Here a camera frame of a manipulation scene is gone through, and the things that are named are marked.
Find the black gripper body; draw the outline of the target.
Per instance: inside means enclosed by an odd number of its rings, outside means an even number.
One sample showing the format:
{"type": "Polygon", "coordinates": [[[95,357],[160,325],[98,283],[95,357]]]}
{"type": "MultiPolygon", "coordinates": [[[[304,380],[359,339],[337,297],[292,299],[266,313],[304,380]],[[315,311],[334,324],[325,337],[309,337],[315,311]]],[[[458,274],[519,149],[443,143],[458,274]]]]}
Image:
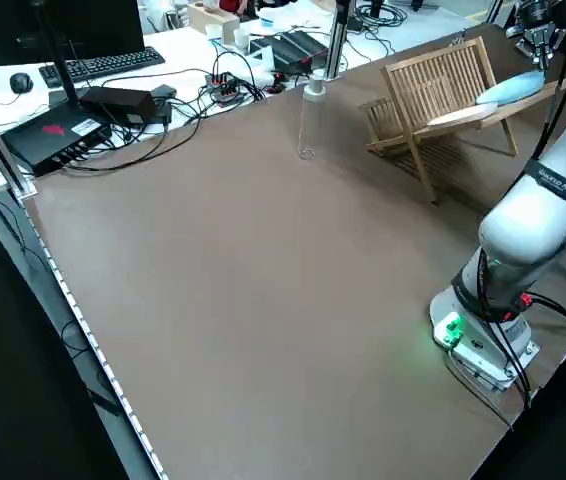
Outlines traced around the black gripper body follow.
{"type": "Polygon", "coordinates": [[[523,30],[554,26],[554,10],[559,4],[559,0],[519,0],[516,2],[516,25],[523,30]]]}

